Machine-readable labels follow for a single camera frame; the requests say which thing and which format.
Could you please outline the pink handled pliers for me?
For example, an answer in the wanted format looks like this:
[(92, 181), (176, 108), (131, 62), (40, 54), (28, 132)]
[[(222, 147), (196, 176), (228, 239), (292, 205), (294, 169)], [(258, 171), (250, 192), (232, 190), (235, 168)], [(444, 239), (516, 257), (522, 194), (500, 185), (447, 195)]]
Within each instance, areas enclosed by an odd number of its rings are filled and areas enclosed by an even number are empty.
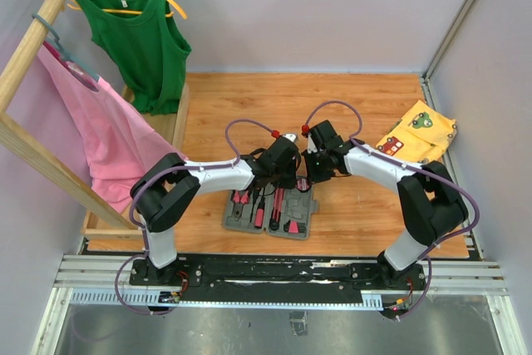
[(247, 190), (235, 190), (232, 195), (233, 211), (232, 217), (235, 220), (240, 220), (244, 210), (244, 206), (249, 203), (249, 192)]

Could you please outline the grey plastic tool case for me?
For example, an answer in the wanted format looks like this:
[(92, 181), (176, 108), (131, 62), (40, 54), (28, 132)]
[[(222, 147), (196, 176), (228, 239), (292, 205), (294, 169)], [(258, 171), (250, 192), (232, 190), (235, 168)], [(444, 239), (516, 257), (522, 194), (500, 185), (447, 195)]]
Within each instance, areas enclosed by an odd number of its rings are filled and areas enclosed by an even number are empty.
[[(277, 231), (271, 231), (269, 229), (269, 221), (271, 218), (273, 210), (273, 199), (276, 189), (274, 185), (267, 185), (263, 189), (254, 189), (260, 190), (260, 196), (256, 204), (255, 214), (259, 201), (264, 196), (265, 197), (265, 209), (264, 209), (264, 222), (261, 229), (254, 228), (254, 219), (252, 223), (249, 223), (249, 213), (251, 210), (251, 201), (252, 193), (254, 190), (248, 190), (249, 192), (249, 203), (244, 206), (242, 217), (240, 220), (235, 220), (232, 217), (233, 203), (232, 195), (234, 191), (229, 194), (229, 198), (226, 202), (224, 216), (222, 217), (222, 227), (228, 230), (234, 230), (249, 234), (270, 234), (274, 237), (285, 238), (285, 239), (296, 239), (296, 240), (305, 240), (310, 235), (310, 225), (313, 214), (318, 211), (318, 202), (313, 197), (313, 187), (308, 192), (300, 192), (296, 187), (294, 189), (284, 189), (283, 195), (283, 204), (282, 212), (279, 223), (279, 228)], [(307, 234), (288, 234), (283, 230), (283, 226), (286, 222), (290, 220), (295, 220), (297, 222), (303, 222), (307, 225)]]

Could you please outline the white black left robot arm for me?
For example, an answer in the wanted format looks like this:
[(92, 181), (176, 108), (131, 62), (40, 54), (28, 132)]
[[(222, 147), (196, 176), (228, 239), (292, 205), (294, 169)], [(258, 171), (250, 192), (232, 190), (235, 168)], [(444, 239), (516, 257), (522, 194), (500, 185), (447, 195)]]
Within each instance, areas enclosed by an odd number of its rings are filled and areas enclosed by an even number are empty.
[(233, 190), (243, 194), (261, 190), (295, 175), (298, 136), (278, 136), (254, 155), (227, 161), (195, 162), (176, 153), (165, 155), (131, 188), (130, 218), (142, 229), (146, 259), (134, 269), (149, 285), (169, 285), (180, 274), (174, 227), (198, 195)]

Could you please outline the black electrical tape roll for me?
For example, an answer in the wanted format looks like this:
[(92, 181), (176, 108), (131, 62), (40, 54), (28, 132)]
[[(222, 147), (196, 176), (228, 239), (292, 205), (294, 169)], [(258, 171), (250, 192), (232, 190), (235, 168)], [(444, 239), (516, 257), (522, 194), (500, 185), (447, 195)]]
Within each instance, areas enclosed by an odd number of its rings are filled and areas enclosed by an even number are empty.
[(308, 192), (311, 189), (312, 185), (306, 178), (300, 178), (297, 180), (296, 188), (300, 192)]

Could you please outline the pink hex key set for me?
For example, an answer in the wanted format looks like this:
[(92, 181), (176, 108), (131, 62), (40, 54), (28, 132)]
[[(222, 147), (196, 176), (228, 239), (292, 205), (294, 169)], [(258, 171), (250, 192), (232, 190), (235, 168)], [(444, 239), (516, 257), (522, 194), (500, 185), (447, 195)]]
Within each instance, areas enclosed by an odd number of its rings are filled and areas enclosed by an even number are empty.
[(297, 222), (295, 220), (290, 220), (286, 222), (283, 226), (283, 230), (288, 234), (307, 234), (307, 225), (303, 222)]

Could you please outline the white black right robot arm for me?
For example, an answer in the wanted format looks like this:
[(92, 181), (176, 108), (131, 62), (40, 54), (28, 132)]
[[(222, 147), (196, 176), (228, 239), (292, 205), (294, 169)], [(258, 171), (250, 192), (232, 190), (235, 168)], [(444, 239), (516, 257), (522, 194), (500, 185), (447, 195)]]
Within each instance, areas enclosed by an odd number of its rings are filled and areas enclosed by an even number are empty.
[(412, 265), (468, 218), (458, 186), (441, 162), (401, 161), (363, 141), (345, 141), (328, 120), (304, 125), (302, 133), (308, 141), (303, 158), (311, 184), (330, 180), (338, 172), (365, 178), (398, 195), (404, 230), (377, 257), (377, 280), (385, 288), (404, 282)]

